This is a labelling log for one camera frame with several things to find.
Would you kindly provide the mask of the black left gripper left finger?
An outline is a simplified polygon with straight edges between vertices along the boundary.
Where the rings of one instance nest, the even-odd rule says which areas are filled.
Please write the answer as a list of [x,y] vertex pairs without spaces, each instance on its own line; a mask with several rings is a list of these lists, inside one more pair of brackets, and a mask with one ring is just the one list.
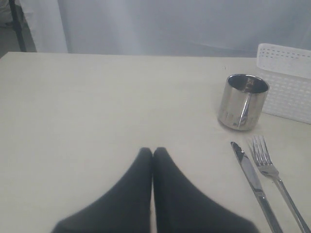
[[122,178],[98,200],[59,221],[54,233],[149,233],[153,154],[141,148]]

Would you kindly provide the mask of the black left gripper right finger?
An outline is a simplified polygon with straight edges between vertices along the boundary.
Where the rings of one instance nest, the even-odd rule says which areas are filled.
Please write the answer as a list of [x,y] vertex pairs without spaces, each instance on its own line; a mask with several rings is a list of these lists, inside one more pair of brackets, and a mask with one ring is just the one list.
[[195,187],[165,148],[153,156],[156,227],[159,233],[251,233],[253,223]]

